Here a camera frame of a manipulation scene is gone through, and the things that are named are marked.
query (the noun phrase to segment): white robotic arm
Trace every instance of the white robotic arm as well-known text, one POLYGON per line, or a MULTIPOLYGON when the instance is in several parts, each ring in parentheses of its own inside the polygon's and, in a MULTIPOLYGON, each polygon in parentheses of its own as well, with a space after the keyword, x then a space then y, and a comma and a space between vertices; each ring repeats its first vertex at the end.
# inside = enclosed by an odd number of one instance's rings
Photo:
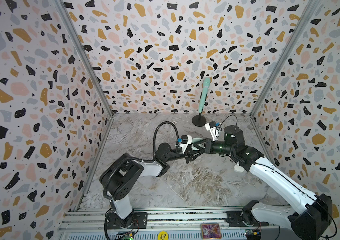
POLYGON ((203 153, 226 154, 238 167, 259 177, 290 204, 280 207, 252 200, 243 208, 240 221, 248 226, 258 222, 274 223, 293 230, 303 240, 318 239, 331 223, 331 198, 325 194, 317 196, 305 189, 275 167, 261 152, 246 146, 243 132, 238 127, 226 127, 224 141, 216 140, 215 128, 215 123, 206 126, 213 139, 193 141, 191 136, 182 135, 176 140, 175 149, 168 143, 160 144, 154 160, 123 154, 101 175, 104 197, 110 200, 119 225, 126 228, 132 221, 134 210, 128 193, 139 177, 164 175, 169 169, 167 161, 185 158, 188 163, 203 153))

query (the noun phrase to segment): terrazzo patterned wall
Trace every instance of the terrazzo patterned wall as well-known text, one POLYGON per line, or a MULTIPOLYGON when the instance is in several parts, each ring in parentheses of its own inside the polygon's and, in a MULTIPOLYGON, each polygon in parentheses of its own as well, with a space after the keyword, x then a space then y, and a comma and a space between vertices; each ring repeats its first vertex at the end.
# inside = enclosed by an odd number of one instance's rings
POLYGON ((304 0, 68 0, 114 112, 249 112, 304 0))
POLYGON ((340 239, 340 0, 322 1, 264 101, 255 120, 269 152, 299 184, 331 196, 340 239))
POLYGON ((51 239, 107 119, 47 0, 0 0, 0 239, 51 239))

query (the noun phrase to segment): microphone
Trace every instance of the microphone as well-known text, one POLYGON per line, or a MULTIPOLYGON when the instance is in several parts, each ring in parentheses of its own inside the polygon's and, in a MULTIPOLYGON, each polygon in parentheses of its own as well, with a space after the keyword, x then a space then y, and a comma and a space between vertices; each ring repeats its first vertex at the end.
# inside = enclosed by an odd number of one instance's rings
POLYGON ((204 103, 206 101, 207 93, 209 91, 210 81, 211 81, 210 78, 205 78, 203 81, 203 89, 202 89, 201 97, 199 99, 199 108, 198 108, 199 114, 194 116, 191 121, 192 124, 194 124, 197 127, 203 127, 207 122, 206 118, 202 116, 202 111, 203 111, 204 103))
POLYGON ((199 109, 198 112, 201 113, 203 110, 204 103, 206 101, 207 93, 210 87, 210 78, 205 78, 203 81, 203 90, 201 94, 201 99, 199 100, 199 109))

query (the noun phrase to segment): marble floor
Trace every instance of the marble floor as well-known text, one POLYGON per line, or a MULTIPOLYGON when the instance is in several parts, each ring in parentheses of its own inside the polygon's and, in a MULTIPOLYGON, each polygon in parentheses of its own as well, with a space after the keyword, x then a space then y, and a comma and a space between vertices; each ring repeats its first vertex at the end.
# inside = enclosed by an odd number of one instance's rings
MULTIPOLYGON (((205 114, 207 122, 222 122, 229 114, 205 114)), ((103 197, 100 175, 123 153, 152 159, 152 140, 155 128, 163 121, 176 124, 179 136, 211 138, 204 127, 196 127, 194 114, 119 113, 114 116, 106 145, 102 152, 90 189, 83 198, 81 209, 108 209, 103 197)), ((246 145, 264 152, 250 122, 248 114, 236 114, 238 127, 243 130, 246 145)), ((228 118, 223 128, 235 125, 235 117, 228 118)), ((156 146, 162 142, 172 145, 175 131, 163 125, 157 134, 156 146)), ((223 141, 223 134, 218 140, 223 141)), ((244 206, 250 200, 260 200, 272 205, 285 205, 286 201, 262 180, 244 171, 234 171, 229 157, 203 154, 186 164, 184 159, 169 162, 170 169, 162 177, 141 177, 129 193, 130 202, 138 207, 200 207, 244 206)))

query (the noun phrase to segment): wire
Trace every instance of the wire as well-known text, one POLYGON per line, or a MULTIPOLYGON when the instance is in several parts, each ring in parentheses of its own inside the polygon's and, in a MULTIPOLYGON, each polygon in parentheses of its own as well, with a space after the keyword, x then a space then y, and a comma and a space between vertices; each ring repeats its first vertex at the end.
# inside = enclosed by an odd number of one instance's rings
POLYGON ((336 234, 338 233, 338 229, 337 229, 337 227, 336 227, 336 223, 335 223, 333 217, 331 216, 331 214, 330 214, 330 213, 329 213, 329 212, 328 212, 321 204, 319 204, 316 200, 314 200, 312 197, 310 197, 310 196, 309 196, 308 194, 306 194, 304 191, 300 190, 297 186, 295 186, 295 184, 293 184, 290 180, 288 180, 288 179, 287 179, 285 176, 283 176, 280 172, 275 171, 273 168, 271 168, 271 167, 269 167, 269 166, 266 166, 266 165, 264 165, 264 164, 261 164, 261 163, 255 163, 255 164, 262 165, 262 166, 264 166, 264 167, 267 167, 267 168, 273 170, 273 172, 278 173, 278 174, 281 175, 286 181, 288 181, 291 185, 293 185, 296 189, 298 189, 301 193, 305 194, 309 199, 313 200, 313 201, 316 202, 319 206, 321 206, 321 208, 322 208, 322 209, 330 216, 331 220, 333 221, 334 226, 335 226, 335 233, 334 233, 332 236, 330 236, 330 237, 329 237, 328 235, 326 235, 326 236, 320 236, 320 237, 324 237, 324 238, 333 238, 333 237, 336 236, 336 234))
POLYGON ((229 118, 230 116, 235 116, 235 118, 237 119, 237 121, 236 121, 236 123, 235 123, 235 129, 234 129, 234 131, 237 129, 238 118, 237 118, 237 116, 236 116, 235 114, 232 114, 232 115, 227 116, 227 117, 222 121, 222 123, 219 124, 219 125, 215 128, 215 136, 217 135, 217 130, 219 130, 219 129, 222 130, 222 128, 221 128, 220 126, 223 125, 224 121, 225 121, 227 118, 229 118))
POLYGON ((255 228, 252 232, 255 232, 258 228, 259 228, 259 233, 262 231, 262 226, 260 225, 260 222, 258 223, 259 223, 259 226, 255 228))
POLYGON ((172 122, 164 121, 164 122, 159 123, 158 127, 155 129, 154 137, 153 137, 153 160, 155 160, 155 139, 157 138, 157 132, 158 132, 158 129, 164 124, 170 124, 175 130, 176 139, 178 140, 179 138, 178 130, 176 129, 176 126, 172 122))
POLYGON ((105 224, 104 224, 104 230, 105 230, 105 236, 106 236, 106 239, 107 240, 110 240, 110 237, 109 237, 109 235, 107 234, 107 220, 109 219, 109 215, 110 215, 110 213, 109 213, 109 211, 111 210, 111 208, 109 209, 109 210, 107 210, 107 212, 106 212, 106 217, 105 217, 105 224))
POLYGON ((138 223, 138 220, 137 220, 137 219, 134 219, 134 220, 137 222, 137 227, 138 227, 137 231, 134 233, 134 234, 136 234, 136 233, 138 233, 138 231, 139 231, 139 223, 138 223))
POLYGON ((279 232, 278 232, 278 236, 275 238, 275 240, 277 240, 278 239, 278 237, 279 237, 279 234, 280 234, 280 226, 278 226, 279 227, 279 232))
POLYGON ((223 153, 219 154, 220 157, 230 157, 230 162, 235 161, 234 154, 232 153, 232 145, 230 146, 230 155, 224 155, 223 153))

